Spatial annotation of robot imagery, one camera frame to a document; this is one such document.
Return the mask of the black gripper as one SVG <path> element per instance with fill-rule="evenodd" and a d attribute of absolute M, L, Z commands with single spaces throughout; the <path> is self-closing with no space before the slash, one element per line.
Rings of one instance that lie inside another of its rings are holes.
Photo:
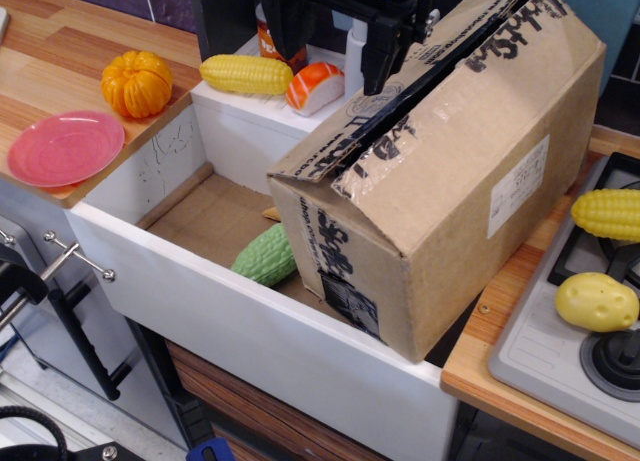
<path fill-rule="evenodd" d="M 367 23 L 361 73 L 366 96 L 380 94 L 388 78 L 400 71 L 414 43 L 414 23 L 422 23 L 436 0 L 261 0 L 278 53 L 292 59 L 314 32 L 314 7 L 324 6 Z"/>

